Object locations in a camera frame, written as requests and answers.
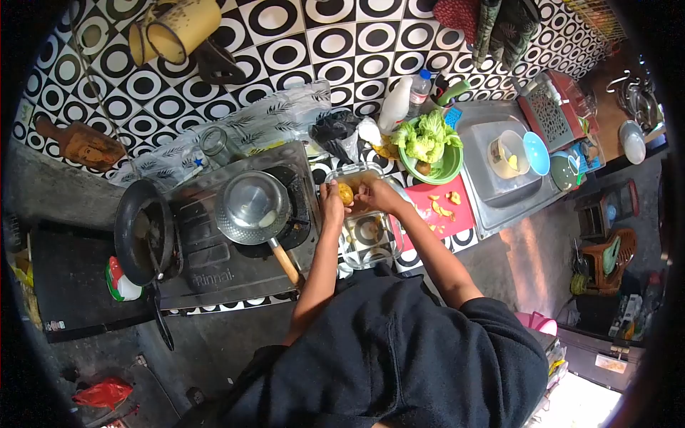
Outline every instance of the stainless steel sink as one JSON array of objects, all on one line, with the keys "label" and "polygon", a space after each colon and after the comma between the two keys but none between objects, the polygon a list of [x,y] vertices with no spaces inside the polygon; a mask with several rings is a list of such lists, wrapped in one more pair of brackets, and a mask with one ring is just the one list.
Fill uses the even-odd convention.
[{"label": "stainless steel sink", "polygon": [[489,141],[473,137],[469,129],[474,125],[515,121],[529,130],[523,112],[516,101],[472,101],[456,105],[462,111],[457,122],[457,132],[464,143],[462,178],[473,209],[479,239],[499,233],[509,226],[557,201],[564,192],[552,181],[551,175],[535,177],[532,172],[521,176],[521,186],[504,193],[492,195],[486,191],[485,168],[490,168],[483,158],[483,144]]}]

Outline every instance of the white bottle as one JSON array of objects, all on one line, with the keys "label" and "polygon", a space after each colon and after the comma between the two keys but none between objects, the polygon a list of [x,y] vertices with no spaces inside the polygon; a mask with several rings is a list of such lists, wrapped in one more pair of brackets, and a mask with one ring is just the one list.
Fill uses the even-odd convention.
[{"label": "white bottle", "polygon": [[412,89],[409,91],[409,111],[406,119],[413,119],[419,115],[421,105],[430,92],[430,71],[425,68],[412,79]]},{"label": "white bottle", "polygon": [[378,129],[381,134],[391,135],[395,128],[404,120],[409,110],[409,91],[412,78],[403,76],[393,88],[393,91],[383,101],[381,115],[378,118]]}]

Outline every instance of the sink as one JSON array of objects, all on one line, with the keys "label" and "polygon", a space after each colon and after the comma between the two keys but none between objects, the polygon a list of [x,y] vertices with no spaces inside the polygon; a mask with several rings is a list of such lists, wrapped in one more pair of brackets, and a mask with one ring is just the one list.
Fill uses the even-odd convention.
[{"label": "sink", "polygon": [[516,101],[458,103],[462,116],[457,132],[464,143],[462,179],[473,209],[479,239],[512,226],[549,204],[564,192],[552,181],[532,171],[504,180],[490,167],[487,146],[504,130],[523,135],[530,129]]}]

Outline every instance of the black plastic bag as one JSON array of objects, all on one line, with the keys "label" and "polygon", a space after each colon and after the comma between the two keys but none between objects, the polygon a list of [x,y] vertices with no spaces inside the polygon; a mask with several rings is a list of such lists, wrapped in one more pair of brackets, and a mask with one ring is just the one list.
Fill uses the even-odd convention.
[{"label": "black plastic bag", "polygon": [[356,154],[354,150],[345,149],[343,140],[354,134],[357,125],[361,121],[361,118],[346,110],[335,112],[316,122],[312,126],[310,135],[324,150],[340,159],[343,163],[354,164],[358,162],[359,153],[361,153],[364,145],[363,140],[357,139]]}]

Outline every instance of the red cutting board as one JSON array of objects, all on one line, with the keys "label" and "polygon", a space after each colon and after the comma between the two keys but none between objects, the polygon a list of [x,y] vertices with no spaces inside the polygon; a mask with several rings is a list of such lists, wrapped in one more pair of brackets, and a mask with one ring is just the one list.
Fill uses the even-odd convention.
[{"label": "red cutting board", "polygon": [[[415,186],[404,189],[409,197],[416,204],[416,210],[423,220],[429,225],[442,226],[444,225],[444,232],[440,233],[438,228],[433,233],[440,239],[452,236],[461,231],[473,228],[473,213],[471,211],[471,204],[469,204],[469,196],[464,189],[464,181],[461,175],[450,181],[447,184],[434,186],[432,184],[417,184]],[[449,199],[445,198],[445,193],[457,192],[461,197],[461,204],[456,205]],[[431,204],[432,200],[428,199],[429,195],[438,195],[440,198],[436,201],[441,207],[446,210],[454,212],[455,221],[449,219],[448,216],[440,217],[437,212],[433,211]],[[414,248],[414,244],[408,236],[404,236],[404,248],[402,251]]]}]

